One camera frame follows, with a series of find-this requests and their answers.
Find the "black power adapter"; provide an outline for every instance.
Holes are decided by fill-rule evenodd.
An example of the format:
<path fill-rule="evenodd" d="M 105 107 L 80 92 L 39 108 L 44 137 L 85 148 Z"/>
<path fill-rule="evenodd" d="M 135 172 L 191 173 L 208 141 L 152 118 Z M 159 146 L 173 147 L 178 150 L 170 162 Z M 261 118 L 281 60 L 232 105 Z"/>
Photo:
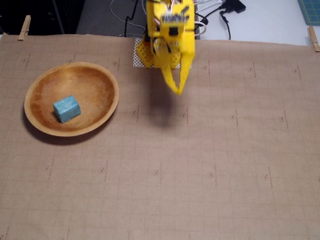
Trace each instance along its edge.
<path fill-rule="evenodd" d="M 234 8 L 238 14 L 246 10 L 246 6 L 239 0 L 226 0 L 226 2 L 229 2 L 230 7 Z"/>

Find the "clothespin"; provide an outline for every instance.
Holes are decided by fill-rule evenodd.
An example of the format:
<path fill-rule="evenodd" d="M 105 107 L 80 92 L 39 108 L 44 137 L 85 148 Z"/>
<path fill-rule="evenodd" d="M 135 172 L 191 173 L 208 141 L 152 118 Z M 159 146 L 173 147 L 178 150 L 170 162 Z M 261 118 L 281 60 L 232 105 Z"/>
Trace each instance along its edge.
<path fill-rule="evenodd" d="M 320 46 L 318 44 L 317 36 L 313 26 L 309 26 L 308 28 L 309 38 L 311 40 L 312 46 L 316 52 L 320 52 Z"/>
<path fill-rule="evenodd" d="M 21 29 L 21 32 L 20 32 L 20 35 L 19 35 L 19 38 L 18 38 L 19 41 L 23 41 L 25 39 L 25 36 L 28 35 L 29 27 L 30 27 L 30 21 L 31 21 L 31 16 L 30 15 L 25 16 L 25 19 L 24 19 L 24 22 L 23 22 L 23 25 L 22 25 L 22 29 Z"/>

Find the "brown paper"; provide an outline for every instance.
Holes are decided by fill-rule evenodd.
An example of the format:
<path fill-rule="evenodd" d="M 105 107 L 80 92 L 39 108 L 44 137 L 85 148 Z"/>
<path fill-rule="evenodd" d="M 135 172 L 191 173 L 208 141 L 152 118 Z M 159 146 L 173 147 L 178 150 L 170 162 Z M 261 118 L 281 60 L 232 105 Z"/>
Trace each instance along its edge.
<path fill-rule="evenodd" d="M 133 67 L 134 40 L 0 40 L 1 240 L 320 239 L 320 55 L 196 41 L 182 96 Z M 74 138 L 24 115 L 37 76 L 91 62 L 120 88 L 113 117 Z"/>

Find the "blue cube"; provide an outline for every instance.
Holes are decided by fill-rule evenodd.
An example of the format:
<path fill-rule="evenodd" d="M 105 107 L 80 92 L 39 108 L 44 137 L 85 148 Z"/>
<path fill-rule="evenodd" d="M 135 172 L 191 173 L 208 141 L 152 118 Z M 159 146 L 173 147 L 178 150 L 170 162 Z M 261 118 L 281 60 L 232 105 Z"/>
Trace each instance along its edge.
<path fill-rule="evenodd" d="M 53 110 L 61 123 L 65 123 L 81 114 L 79 104 L 74 96 L 68 96 L 53 104 Z"/>

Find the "white table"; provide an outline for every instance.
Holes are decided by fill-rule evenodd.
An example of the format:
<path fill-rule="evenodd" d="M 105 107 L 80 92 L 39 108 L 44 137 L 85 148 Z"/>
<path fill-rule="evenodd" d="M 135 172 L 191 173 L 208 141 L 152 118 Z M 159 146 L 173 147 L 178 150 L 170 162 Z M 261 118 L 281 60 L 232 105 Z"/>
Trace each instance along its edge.
<path fill-rule="evenodd" d="M 226 13 L 229 21 L 231 40 L 268 42 L 279 44 L 311 45 L 305 19 L 298 0 L 240 0 L 246 10 L 241 13 Z M 199 5 L 199 9 L 214 3 Z M 205 16 L 219 5 L 201 11 Z M 229 39 L 226 24 L 216 11 L 208 17 L 209 24 L 202 40 Z M 320 39 L 320 26 L 314 27 Z"/>

